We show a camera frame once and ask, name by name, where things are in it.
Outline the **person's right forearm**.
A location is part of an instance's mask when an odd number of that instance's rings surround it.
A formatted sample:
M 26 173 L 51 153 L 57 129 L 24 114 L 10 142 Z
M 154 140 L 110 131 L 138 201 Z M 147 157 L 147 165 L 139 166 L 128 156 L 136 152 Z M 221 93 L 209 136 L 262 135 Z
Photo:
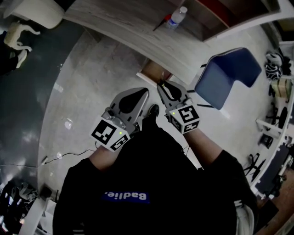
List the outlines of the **person's right forearm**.
M 203 169 L 210 166 L 223 151 L 199 129 L 194 129 L 183 136 Z

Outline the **person's black shoe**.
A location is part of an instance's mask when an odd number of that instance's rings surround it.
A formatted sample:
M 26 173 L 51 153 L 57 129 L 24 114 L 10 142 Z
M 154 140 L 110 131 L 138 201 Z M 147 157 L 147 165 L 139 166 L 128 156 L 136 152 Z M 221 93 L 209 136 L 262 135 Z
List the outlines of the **person's black shoe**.
M 148 112 L 147 112 L 147 117 L 150 117 L 150 116 L 154 116 L 155 118 L 158 117 L 159 115 L 159 105 L 158 104 L 153 104 L 150 106 Z

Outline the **clear plastic water bottle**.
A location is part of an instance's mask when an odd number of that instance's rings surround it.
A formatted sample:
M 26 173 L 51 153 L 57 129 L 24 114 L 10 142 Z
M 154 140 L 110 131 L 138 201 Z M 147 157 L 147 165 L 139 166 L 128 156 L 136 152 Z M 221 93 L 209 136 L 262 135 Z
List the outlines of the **clear plastic water bottle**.
M 176 11 L 174 11 L 171 15 L 171 18 L 167 21 L 165 24 L 166 28 L 169 29 L 176 29 L 179 24 L 184 20 L 187 13 L 187 8 L 184 6 L 181 6 Z

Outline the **black office chair base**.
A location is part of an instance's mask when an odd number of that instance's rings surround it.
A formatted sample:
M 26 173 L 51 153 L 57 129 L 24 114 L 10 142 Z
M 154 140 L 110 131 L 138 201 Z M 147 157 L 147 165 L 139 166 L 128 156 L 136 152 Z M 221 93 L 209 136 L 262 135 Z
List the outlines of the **black office chair base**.
M 252 180 L 254 180 L 258 174 L 260 173 L 260 169 L 261 167 L 263 166 L 263 164 L 265 163 L 265 160 L 263 160 L 259 166 L 257 166 L 257 162 L 259 160 L 259 157 L 260 157 L 260 154 L 259 153 L 256 153 L 255 156 L 253 156 L 252 154 L 249 155 L 250 159 L 251 159 L 251 164 L 244 168 L 243 171 L 246 171 L 246 176 L 250 173 L 251 170 L 255 170 L 251 175 L 252 175 Z

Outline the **white ribbed tub chair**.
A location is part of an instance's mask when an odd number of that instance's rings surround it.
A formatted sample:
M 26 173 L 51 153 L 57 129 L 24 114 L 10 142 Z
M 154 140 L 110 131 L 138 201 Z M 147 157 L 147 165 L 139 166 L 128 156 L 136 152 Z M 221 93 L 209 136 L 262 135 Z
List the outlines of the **white ribbed tub chair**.
M 65 11 L 54 0 L 13 0 L 5 9 L 3 18 L 10 15 L 31 20 L 53 29 L 62 21 Z

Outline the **wooden desk drawer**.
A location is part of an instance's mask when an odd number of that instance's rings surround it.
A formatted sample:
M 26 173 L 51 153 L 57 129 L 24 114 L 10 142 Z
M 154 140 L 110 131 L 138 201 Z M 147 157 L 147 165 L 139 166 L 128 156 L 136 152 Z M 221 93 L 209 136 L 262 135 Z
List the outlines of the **wooden desk drawer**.
M 169 80 L 173 75 L 159 64 L 147 58 L 136 75 L 156 87 L 158 82 L 160 82 L 162 71 L 164 71 L 164 80 Z

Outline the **person's left forearm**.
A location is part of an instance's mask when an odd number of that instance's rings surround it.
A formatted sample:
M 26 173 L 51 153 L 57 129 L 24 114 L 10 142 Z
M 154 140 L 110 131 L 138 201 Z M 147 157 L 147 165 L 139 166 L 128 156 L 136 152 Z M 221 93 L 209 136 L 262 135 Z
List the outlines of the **person's left forearm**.
M 119 153 L 120 150 L 111 152 L 101 145 L 89 156 L 89 160 L 98 170 L 106 171 L 114 164 Z

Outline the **grey wooden desk with hutch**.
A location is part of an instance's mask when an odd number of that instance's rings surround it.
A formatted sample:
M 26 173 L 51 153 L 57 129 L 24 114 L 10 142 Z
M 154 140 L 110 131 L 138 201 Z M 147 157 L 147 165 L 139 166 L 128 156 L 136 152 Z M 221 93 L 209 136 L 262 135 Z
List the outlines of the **grey wooden desk with hutch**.
M 187 8 L 172 30 L 168 14 Z M 212 50 L 209 44 L 251 27 L 294 18 L 294 0 L 75 0 L 64 19 L 138 51 L 190 83 Z

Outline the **black white striped bag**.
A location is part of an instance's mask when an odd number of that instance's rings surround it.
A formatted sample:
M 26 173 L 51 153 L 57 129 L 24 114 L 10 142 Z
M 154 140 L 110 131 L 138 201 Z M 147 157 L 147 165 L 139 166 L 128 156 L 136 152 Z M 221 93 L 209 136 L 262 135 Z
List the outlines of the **black white striped bag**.
M 269 80 L 278 80 L 282 76 L 283 57 L 278 53 L 267 53 L 265 72 Z

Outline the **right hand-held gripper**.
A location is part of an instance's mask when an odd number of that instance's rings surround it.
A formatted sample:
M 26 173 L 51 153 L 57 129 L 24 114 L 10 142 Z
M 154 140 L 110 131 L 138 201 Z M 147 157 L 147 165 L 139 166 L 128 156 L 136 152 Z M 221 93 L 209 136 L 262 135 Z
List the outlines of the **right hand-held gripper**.
M 166 107 L 165 117 L 181 134 L 198 127 L 197 106 L 182 85 L 169 80 L 160 80 L 157 84 L 157 91 Z

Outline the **long white curved desk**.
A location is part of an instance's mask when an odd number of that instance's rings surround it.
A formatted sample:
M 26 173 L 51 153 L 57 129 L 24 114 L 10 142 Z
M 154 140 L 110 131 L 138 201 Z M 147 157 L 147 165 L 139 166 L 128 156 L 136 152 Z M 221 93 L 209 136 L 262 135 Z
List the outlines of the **long white curved desk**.
M 265 160 L 258 176 L 252 180 L 254 169 L 246 176 L 253 193 L 264 199 L 278 196 L 285 181 L 283 173 L 293 162 L 288 156 L 294 143 L 294 41 L 281 42 L 279 52 L 283 57 L 282 76 L 271 80 L 269 96 L 272 99 L 268 114 L 256 119 L 262 136 L 258 141 L 260 154 L 257 166 Z

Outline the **blue upholstered chair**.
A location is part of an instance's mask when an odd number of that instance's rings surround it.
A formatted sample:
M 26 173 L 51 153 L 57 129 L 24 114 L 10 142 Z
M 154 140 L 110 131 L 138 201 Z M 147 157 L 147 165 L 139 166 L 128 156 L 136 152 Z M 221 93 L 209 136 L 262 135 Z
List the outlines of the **blue upholstered chair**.
M 214 55 L 201 68 L 201 76 L 188 92 L 197 93 L 217 110 L 222 109 L 235 81 L 250 88 L 262 71 L 255 57 L 244 47 Z

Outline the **white curved table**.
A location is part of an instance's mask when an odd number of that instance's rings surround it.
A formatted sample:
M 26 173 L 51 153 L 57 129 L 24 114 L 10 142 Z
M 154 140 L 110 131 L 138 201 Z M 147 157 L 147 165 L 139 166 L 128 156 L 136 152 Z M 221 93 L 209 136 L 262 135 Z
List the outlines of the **white curved table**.
M 53 214 L 56 203 L 37 198 L 24 218 L 19 235 L 53 235 Z

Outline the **person's black clothing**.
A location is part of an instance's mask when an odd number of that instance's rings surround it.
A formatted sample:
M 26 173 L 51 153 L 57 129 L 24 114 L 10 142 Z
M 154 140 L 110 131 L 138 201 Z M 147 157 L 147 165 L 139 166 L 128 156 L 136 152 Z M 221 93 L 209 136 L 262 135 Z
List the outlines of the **person's black clothing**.
M 236 235 L 238 200 L 255 229 L 257 201 L 238 160 L 223 150 L 198 170 L 150 116 L 108 170 L 89 158 L 68 170 L 53 235 Z

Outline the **red-handled black tool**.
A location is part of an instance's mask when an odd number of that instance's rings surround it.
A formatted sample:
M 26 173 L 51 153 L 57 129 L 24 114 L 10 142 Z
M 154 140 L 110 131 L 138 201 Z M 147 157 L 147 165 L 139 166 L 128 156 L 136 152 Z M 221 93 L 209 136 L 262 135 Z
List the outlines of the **red-handled black tool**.
M 158 29 L 161 25 L 163 25 L 164 23 L 166 23 L 169 19 L 171 18 L 171 14 L 168 14 L 164 17 L 164 19 L 153 29 L 153 31 L 155 31 L 156 29 Z

